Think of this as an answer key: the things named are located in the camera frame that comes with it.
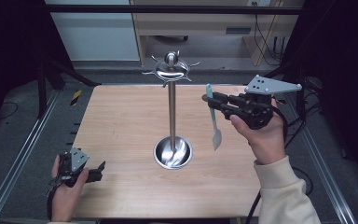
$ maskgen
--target hand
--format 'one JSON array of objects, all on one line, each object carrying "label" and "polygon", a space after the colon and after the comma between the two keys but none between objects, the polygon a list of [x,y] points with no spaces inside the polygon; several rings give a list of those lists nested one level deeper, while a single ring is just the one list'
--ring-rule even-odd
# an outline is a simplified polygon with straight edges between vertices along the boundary
[{"label": "hand", "polygon": [[[275,99],[272,99],[271,103],[273,106],[277,106]],[[273,113],[268,125],[259,130],[250,129],[245,121],[236,115],[231,115],[229,118],[237,132],[248,140],[249,146],[251,146],[259,164],[271,164],[286,156],[283,140],[283,121],[276,113]]]},{"label": "hand", "polygon": [[[60,157],[57,156],[51,169],[51,176],[55,177],[60,166]],[[89,169],[85,168],[72,188],[62,184],[54,195],[52,202],[51,221],[70,222],[80,199],[80,193],[89,176]]]}]

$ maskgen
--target wooden tabletop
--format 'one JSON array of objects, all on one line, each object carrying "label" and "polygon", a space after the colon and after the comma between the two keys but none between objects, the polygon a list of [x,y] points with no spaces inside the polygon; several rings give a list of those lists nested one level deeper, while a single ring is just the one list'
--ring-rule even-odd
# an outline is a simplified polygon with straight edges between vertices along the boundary
[{"label": "wooden tabletop", "polygon": [[[213,85],[213,91],[224,94],[243,89]],[[187,166],[167,170],[155,162],[153,148],[170,134],[168,88],[96,87],[74,146],[90,155],[90,169],[102,161],[106,166],[102,181],[85,185],[75,217],[247,216],[260,188],[255,156],[219,111],[223,141],[213,150],[213,125],[203,94],[205,86],[176,85],[176,135],[189,141],[193,157]]]}]

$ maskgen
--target wall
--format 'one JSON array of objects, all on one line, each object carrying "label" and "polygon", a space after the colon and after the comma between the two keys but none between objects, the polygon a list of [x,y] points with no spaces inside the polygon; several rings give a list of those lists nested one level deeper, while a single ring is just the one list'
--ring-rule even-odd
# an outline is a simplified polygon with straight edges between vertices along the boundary
[{"label": "wall", "polygon": [[[128,5],[128,0],[45,0],[46,4]],[[139,61],[129,13],[51,13],[71,61]]]}]

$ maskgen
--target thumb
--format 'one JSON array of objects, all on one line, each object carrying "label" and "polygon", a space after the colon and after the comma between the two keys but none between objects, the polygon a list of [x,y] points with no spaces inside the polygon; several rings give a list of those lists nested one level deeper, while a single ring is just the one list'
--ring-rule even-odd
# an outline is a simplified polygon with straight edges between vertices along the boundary
[{"label": "thumb", "polygon": [[245,121],[240,119],[240,117],[238,117],[237,115],[231,115],[229,119],[231,120],[231,124],[234,126],[237,132],[243,133],[245,130],[249,129]]},{"label": "thumb", "polygon": [[88,177],[89,177],[89,168],[84,168],[83,171],[80,173],[79,177],[77,178],[74,188],[81,190],[84,184],[86,183]]}]

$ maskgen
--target sleeve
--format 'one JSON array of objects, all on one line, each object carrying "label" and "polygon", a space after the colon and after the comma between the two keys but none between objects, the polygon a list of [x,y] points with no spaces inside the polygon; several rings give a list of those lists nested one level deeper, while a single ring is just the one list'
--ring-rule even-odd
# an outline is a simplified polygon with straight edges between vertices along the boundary
[{"label": "sleeve", "polygon": [[289,157],[255,170],[261,185],[260,224],[321,223],[310,198],[305,194],[306,183],[290,166]]}]

